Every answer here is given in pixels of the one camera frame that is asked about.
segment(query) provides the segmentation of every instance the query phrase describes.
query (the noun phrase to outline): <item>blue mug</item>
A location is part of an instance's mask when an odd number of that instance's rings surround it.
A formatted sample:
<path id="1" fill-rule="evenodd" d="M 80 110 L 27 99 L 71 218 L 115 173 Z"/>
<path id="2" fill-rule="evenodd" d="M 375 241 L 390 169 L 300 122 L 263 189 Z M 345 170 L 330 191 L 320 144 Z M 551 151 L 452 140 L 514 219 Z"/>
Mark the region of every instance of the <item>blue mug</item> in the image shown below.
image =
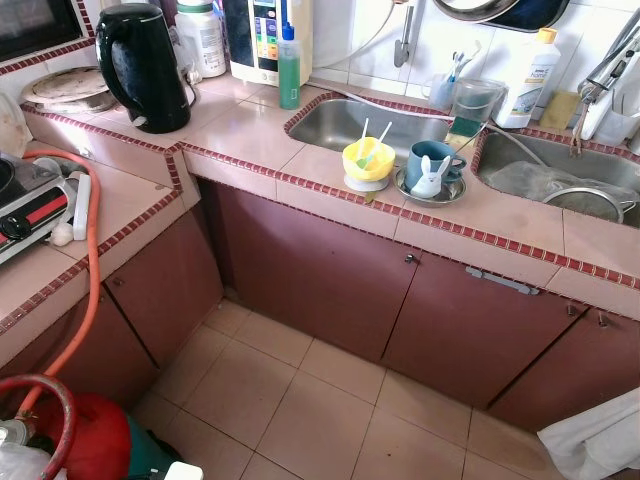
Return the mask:
<path id="1" fill-rule="evenodd" d="M 442 174 L 443 183 L 457 182 L 462 178 L 462 169 L 466 167 L 467 161 L 464 158 L 455 157 L 456 151 L 446 143 L 425 140 L 414 143 L 411 146 L 409 160 L 407 162 L 407 173 L 404 177 L 404 185 L 407 190 L 416 186 L 418 180 L 422 178 L 422 157 L 428 155 L 431 160 L 431 171 L 437 172 L 442 161 L 450 156 L 452 161 L 449 167 Z"/>

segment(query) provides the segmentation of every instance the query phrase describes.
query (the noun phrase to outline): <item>orange gas hose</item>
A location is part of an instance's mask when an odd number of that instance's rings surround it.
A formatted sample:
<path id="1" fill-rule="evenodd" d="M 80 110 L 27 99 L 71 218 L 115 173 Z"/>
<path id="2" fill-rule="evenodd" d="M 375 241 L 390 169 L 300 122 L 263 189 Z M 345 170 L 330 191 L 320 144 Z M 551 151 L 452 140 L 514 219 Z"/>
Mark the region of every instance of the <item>orange gas hose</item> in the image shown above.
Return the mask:
<path id="1" fill-rule="evenodd" d="M 98 310 L 98 302 L 100 299 L 100 263 L 98 259 L 98 206 L 100 204 L 100 182 L 98 176 L 94 172 L 93 168 L 88 161 L 84 158 L 74 155 L 72 153 L 62 152 L 58 150 L 33 150 L 27 152 L 24 158 L 33 158 L 42 155 L 50 155 L 55 157 L 66 158 L 72 162 L 79 163 L 87 169 L 91 178 L 91 198 L 89 199 L 89 214 L 87 217 L 87 247 L 89 250 L 89 305 L 87 311 L 84 314 L 84 319 L 80 328 L 69 342 L 69 345 L 63 350 L 63 352 L 56 358 L 53 363 L 44 372 L 45 375 L 54 377 L 60 369 L 67 363 L 69 358 L 75 353 L 82 341 L 89 333 L 91 325 L 96 317 Z M 40 388 L 33 388 L 29 391 L 20 409 L 18 415 L 24 416 L 29 412 L 33 405 L 36 403 L 38 396 L 41 393 Z"/>

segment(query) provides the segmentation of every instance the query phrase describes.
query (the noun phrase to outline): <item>gas stove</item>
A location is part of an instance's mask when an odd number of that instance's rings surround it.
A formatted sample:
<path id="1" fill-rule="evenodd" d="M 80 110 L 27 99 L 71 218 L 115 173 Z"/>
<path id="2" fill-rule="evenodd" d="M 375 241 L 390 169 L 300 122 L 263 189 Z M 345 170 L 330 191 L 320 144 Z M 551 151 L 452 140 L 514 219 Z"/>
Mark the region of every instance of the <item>gas stove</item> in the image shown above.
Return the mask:
<path id="1" fill-rule="evenodd" d="M 61 175 L 0 152 L 0 264 L 68 221 L 75 202 Z"/>

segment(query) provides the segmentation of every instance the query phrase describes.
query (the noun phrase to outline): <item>stove knob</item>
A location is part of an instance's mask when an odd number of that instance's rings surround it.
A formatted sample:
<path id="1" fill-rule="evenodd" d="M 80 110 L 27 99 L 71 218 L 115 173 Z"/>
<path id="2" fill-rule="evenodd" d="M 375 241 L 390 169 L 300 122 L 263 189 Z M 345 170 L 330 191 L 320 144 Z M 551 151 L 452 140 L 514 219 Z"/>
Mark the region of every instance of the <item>stove knob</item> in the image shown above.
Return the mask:
<path id="1" fill-rule="evenodd" d="M 24 217 L 10 215 L 0 219 L 0 232 L 11 240 L 24 240 L 31 235 L 31 224 Z"/>

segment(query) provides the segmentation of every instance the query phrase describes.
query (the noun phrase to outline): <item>red hose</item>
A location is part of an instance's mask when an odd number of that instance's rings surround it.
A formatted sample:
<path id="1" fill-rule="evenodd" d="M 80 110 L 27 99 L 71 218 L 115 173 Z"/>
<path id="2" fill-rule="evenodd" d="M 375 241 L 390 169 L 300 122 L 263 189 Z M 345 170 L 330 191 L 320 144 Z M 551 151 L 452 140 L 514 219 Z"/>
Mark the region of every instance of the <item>red hose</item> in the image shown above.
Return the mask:
<path id="1" fill-rule="evenodd" d="M 73 443 L 73 435 L 76 429 L 76 408 L 71 392 L 55 378 L 45 375 L 27 374 L 17 375 L 15 377 L 0 380 L 0 392 L 10 390 L 12 388 L 35 386 L 38 390 L 45 389 L 53 393 L 62 404 L 64 412 L 64 423 L 62 425 L 62 434 L 60 441 L 53 453 L 49 465 L 40 474 L 41 480 L 51 480 L 58 474 L 62 465 L 67 460 L 67 456 L 71 451 Z"/>
<path id="2" fill-rule="evenodd" d="M 53 363 L 44 372 L 45 375 L 54 377 L 60 372 L 60 369 L 67 363 L 69 358 L 75 353 L 82 341 L 86 338 L 91 325 L 98 310 L 98 302 L 100 299 L 100 261 L 98 258 L 98 206 L 100 204 L 100 182 L 98 176 L 91 168 L 91 164 L 84 158 L 72 153 L 59 150 L 34 150 L 27 152 L 24 158 L 33 158 L 39 156 L 55 156 L 66 158 L 73 162 L 79 163 L 89 171 L 91 178 L 91 199 L 89 200 L 89 216 L 87 219 L 87 247 L 89 250 L 89 305 L 85 312 L 84 319 L 80 328 L 69 342 L 69 345 L 62 351 Z M 36 403 L 40 389 L 34 388 L 24 399 L 18 410 L 18 416 L 24 417 Z"/>

